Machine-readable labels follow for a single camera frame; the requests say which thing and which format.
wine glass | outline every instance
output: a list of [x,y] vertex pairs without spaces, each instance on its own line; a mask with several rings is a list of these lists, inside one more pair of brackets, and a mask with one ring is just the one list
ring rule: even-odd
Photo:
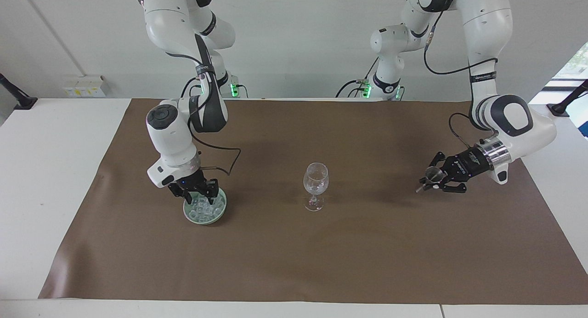
[[325,205],[320,195],[329,187],[329,170],[322,163],[312,163],[304,175],[304,188],[311,195],[305,203],[309,211],[319,211]]

white table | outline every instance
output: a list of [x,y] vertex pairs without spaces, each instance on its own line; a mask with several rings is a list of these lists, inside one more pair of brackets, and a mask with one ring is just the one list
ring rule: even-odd
[[[588,317],[588,306],[443,306],[442,312],[437,305],[35,300],[129,103],[40,100],[30,111],[15,111],[0,127],[0,317],[80,312],[89,317],[120,312],[129,317]],[[588,208],[582,191],[588,142],[569,119],[556,124],[556,142],[524,162],[588,268]]]

brown paper sheet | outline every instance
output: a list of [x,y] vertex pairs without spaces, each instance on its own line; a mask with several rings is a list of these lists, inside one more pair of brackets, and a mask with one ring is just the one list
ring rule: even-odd
[[[437,151],[464,149],[447,118],[468,104],[228,102],[226,128],[200,136],[243,148],[231,177],[206,173],[228,200],[212,226],[147,178],[156,104],[131,102],[40,298],[588,304],[588,276],[520,161],[506,186],[480,176],[468,194],[414,193]],[[234,157],[199,148],[204,165]],[[315,161],[330,187],[311,213]]]

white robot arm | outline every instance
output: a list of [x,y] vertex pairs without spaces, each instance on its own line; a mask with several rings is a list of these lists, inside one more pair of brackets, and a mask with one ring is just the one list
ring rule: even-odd
[[172,57],[196,65],[202,94],[166,100],[147,115],[147,129],[161,158],[147,171],[159,188],[167,186],[177,197],[191,203],[191,192],[209,201],[218,196],[218,181],[206,180],[200,157],[192,143],[196,132],[218,132],[228,116],[221,98],[218,75],[229,76],[220,55],[208,48],[228,48],[235,42],[233,27],[208,9],[212,0],[139,0],[145,8],[147,34],[151,41]]
[[[476,128],[493,131],[493,136],[449,158],[437,154],[420,182],[425,190],[464,193],[464,182],[486,172],[499,184],[506,184],[508,165],[550,144],[557,131],[550,118],[530,109],[519,96],[497,93],[496,61],[513,31],[509,0],[407,0],[401,15],[403,24],[372,35],[372,48],[380,58],[370,79],[372,96],[395,96],[404,69],[399,54],[422,48],[426,52],[434,34],[434,27],[429,26],[433,15],[451,10],[461,12],[466,34],[470,66],[465,69],[470,71],[472,87],[470,121]],[[459,185],[448,185],[451,182]]]

window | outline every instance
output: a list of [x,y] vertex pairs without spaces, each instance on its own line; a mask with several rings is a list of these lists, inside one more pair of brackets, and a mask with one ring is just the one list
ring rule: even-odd
[[[557,73],[548,85],[533,98],[531,104],[557,104],[588,79],[588,43]],[[572,123],[588,140],[588,96],[581,97],[568,108]]]
[[572,91],[588,79],[588,43],[553,77],[544,91]]

